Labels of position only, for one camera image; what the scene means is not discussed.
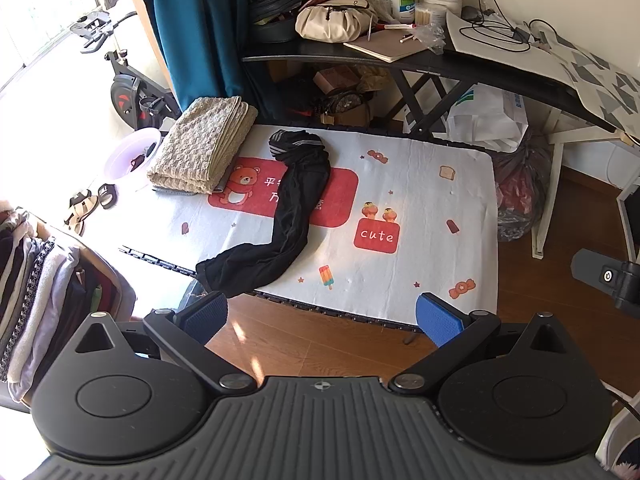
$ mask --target wall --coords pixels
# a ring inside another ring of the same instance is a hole
[[[546,20],[568,40],[640,78],[640,0],[497,1],[509,18]],[[464,0],[464,4],[477,7],[478,0]],[[429,84],[428,88],[427,91],[431,91],[433,87]],[[376,100],[381,115],[399,98],[399,92],[395,90],[386,91]],[[532,115],[532,124],[542,122],[540,114],[544,113],[544,107],[527,107],[527,112]],[[606,182],[606,165],[610,162],[610,180],[621,187],[640,166],[640,159],[629,153],[619,153],[621,151],[610,142],[567,146],[564,163]]]

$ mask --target white bag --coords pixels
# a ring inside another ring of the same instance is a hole
[[[378,22],[367,0],[329,0],[302,9],[296,32],[306,40],[345,43],[356,40]]]
[[[514,152],[529,122],[521,95],[483,84],[473,85],[449,110],[450,140]]]

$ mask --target sunlight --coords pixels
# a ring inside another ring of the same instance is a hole
[[[233,323],[231,323],[231,326],[234,328],[234,332],[236,332],[238,341],[244,343],[246,341],[246,335],[244,334],[244,330],[242,330],[242,327],[239,325],[239,323],[237,321],[234,321]]]
[[[262,384],[264,381],[264,372],[262,371],[262,367],[260,366],[260,361],[257,358],[251,358],[251,369],[254,371],[255,380],[258,384]]]

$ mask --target notebook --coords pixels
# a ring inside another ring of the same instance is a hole
[[[380,30],[371,35],[371,41],[367,41],[365,35],[356,41],[345,43],[345,46],[377,57],[387,63],[393,63],[398,59],[427,49],[427,46],[418,40],[407,40],[400,43],[402,37],[407,33],[407,30],[402,29]]]

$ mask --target computer mouse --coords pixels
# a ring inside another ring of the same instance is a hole
[[[482,13],[475,7],[472,7],[470,5],[465,5],[464,7],[462,7],[462,13],[460,14],[460,18],[462,18],[466,22],[471,22],[471,23],[481,22]]]

